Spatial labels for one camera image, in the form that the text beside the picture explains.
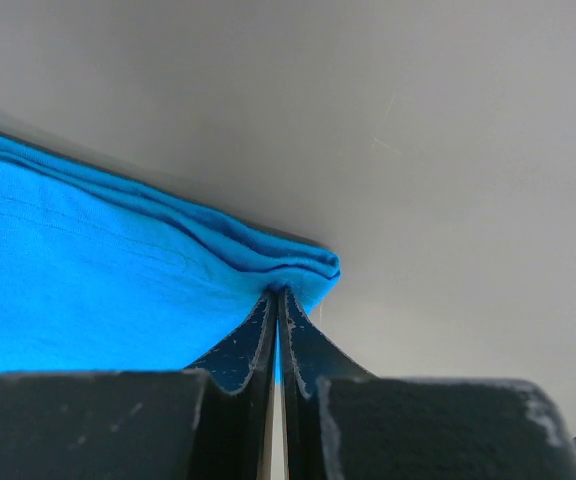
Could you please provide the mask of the blue t shirt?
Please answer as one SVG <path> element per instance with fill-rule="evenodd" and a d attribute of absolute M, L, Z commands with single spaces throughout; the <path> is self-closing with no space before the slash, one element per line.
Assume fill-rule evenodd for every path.
<path fill-rule="evenodd" d="M 0 373 L 172 370 L 338 256 L 0 135 Z"/>

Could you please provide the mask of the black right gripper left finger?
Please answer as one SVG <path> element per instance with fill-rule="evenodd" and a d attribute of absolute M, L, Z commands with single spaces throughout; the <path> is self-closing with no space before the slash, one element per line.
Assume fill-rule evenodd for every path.
<path fill-rule="evenodd" d="M 0 374 L 0 479 L 266 479 L 277 298 L 180 370 Z"/>

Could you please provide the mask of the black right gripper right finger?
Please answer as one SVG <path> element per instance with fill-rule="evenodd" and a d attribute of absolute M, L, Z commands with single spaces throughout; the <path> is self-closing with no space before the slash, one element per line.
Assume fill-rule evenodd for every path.
<path fill-rule="evenodd" d="M 292 479 L 576 479 L 557 407 L 517 379 L 380 378 L 278 296 Z"/>

